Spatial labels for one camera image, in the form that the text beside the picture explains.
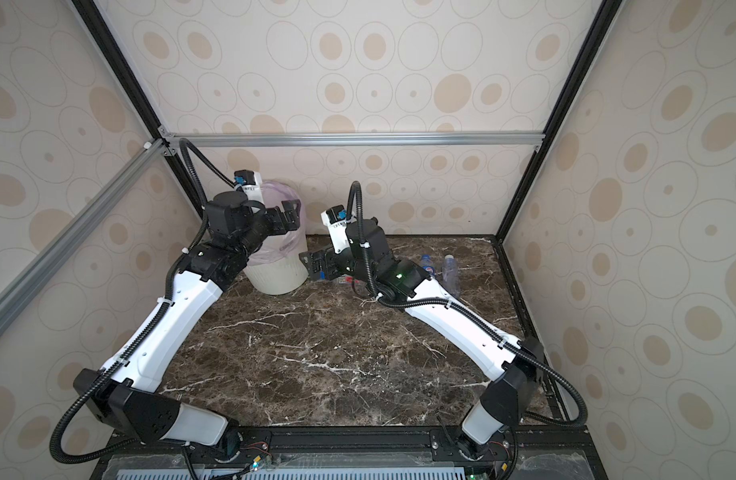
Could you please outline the small Pepsi water bottle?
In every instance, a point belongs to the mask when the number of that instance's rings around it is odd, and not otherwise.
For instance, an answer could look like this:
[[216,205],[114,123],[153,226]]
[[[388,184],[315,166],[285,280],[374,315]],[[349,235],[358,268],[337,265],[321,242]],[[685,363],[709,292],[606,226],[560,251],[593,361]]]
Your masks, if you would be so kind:
[[421,257],[421,267],[432,277],[436,276],[436,269],[434,266],[434,262],[432,261],[432,258],[430,255],[423,255]]

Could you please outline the clear bottle pale label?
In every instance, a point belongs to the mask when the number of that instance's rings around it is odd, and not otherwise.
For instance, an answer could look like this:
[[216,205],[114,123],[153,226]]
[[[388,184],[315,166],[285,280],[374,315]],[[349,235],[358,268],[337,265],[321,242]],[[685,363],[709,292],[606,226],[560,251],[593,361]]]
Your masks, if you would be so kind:
[[442,280],[446,291],[451,296],[459,298],[461,294],[459,266],[457,259],[452,254],[447,254],[444,257]]

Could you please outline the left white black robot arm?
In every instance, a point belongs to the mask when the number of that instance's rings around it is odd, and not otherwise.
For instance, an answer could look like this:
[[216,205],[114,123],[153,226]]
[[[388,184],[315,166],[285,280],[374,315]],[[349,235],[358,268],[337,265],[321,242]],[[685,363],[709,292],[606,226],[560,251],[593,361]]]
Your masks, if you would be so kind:
[[239,440],[228,418],[158,394],[162,377],[200,318],[250,256],[272,236],[300,227],[301,203],[267,207],[241,191],[227,191],[205,205],[196,242],[174,262],[166,290],[134,336],[97,371],[84,369],[74,387],[78,399],[63,416],[67,426],[81,408],[134,440],[214,447],[230,455]]

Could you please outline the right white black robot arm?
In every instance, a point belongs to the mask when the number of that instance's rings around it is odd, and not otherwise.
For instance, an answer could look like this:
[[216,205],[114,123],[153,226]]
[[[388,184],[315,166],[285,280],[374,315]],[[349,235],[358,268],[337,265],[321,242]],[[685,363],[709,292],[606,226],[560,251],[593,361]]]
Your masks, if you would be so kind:
[[348,275],[365,282],[381,305],[433,328],[490,380],[460,424],[461,444],[479,448],[494,434],[518,426],[540,382],[540,343],[534,338],[522,341],[498,329],[446,291],[423,267],[396,258],[375,220],[364,222],[367,239],[361,242],[356,219],[332,219],[327,213],[321,217],[331,246],[301,256],[312,279]]

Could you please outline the Fiji bottle blue cap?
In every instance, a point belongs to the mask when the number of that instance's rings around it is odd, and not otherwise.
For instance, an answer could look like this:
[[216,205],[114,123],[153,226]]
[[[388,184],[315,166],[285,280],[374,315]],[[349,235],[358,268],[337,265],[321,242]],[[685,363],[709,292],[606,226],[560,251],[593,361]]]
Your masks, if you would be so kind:
[[353,284],[356,282],[356,279],[350,275],[342,275],[336,279],[336,282],[338,284]]

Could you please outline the horizontal aluminium rail back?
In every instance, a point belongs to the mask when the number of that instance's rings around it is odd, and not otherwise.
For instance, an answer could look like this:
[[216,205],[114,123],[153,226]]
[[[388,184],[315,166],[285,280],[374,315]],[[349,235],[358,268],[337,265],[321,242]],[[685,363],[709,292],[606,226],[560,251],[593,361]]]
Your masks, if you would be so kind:
[[539,131],[473,132],[357,132],[357,133],[261,133],[261,134],[170,134],[175,144],[187,139],[201,147],[390,147],[390,146],[478,146],[541,145]]

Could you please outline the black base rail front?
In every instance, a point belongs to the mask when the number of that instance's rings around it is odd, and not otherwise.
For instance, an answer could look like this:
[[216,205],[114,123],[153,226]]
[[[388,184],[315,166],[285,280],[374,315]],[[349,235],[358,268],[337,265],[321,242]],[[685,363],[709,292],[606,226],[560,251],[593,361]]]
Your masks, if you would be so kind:
[[468,459],[451,426],[244,427],[219,461],[197,445],[131,445],[95,479],[604,479],[587,430],[527,426],[497,434]]

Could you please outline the aluminium rail left wall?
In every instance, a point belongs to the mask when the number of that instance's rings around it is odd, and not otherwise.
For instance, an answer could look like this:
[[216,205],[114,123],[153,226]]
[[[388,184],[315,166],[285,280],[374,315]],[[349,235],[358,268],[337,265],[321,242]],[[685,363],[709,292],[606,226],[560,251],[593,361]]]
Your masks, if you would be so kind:
[[0,337],[165,151],[156,139],[141,150],[0,294]]

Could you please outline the black frame post left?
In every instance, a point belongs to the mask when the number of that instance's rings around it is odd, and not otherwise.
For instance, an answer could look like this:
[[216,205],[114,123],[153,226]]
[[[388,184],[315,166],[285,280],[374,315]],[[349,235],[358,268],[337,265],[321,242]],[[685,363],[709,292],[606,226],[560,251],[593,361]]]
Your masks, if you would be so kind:
[[150,137],[154,140],[161,140],[164,143],[165,161],[194,211],[201,217],[202,207],[200,206],[197,190],[190,180],[187,169],[183,165],[176,143],[167,138],[165,134],[166,130],[150,102],[149,96],[131,68],[130,63],[121,49],[121,45],[115,39],[107,22],[103,19],[101,9],[94,1],[72,0],[69,1],[69,4],[78,14],[81,23],[88,30],[91,39],[99,49],[106,64],[110,67],[134,111],[143,122],[146,131],[150,134]]

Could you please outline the black frame post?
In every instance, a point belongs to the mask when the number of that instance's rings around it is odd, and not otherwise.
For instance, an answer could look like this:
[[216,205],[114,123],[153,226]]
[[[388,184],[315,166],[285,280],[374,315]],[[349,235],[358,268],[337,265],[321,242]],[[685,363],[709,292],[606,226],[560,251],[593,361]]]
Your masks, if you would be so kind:
[[502,245],[505,242],[622,4],[622,0],[604,0],[600,3],[545,125],[543,141],[532,154],[495,234],[495,246]]
[[134,111],[143,122],[146,131],[150,134],[150,137],[154,140],[161,140],[164,143],[165,161],[194,211],[201,217],[202,207],[200,206],[197,190],[190,180],[187,169],[183,165],[176,143],[167,138],[165,134],[166,130],[150,102],[149,96],[131,68],[130,63],[121,49],[121,45],[115,39],[107,22],[103,19],[101,9],[94,1],[72,0],[69,1],[69,4],[78,14],[81,23],[88,30],[91,39],[99,49],[106,64],[110,67]]

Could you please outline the black frame post right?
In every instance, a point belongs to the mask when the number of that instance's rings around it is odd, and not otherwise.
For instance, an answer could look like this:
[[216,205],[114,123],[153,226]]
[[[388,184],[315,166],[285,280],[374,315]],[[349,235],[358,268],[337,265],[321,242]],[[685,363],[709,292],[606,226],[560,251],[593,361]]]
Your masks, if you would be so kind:
[[543,141],[532,154],[495,234],[495,246],[502,245],[505,242],[622,4],[622,0],[604,0],[600,3],[545,125]]

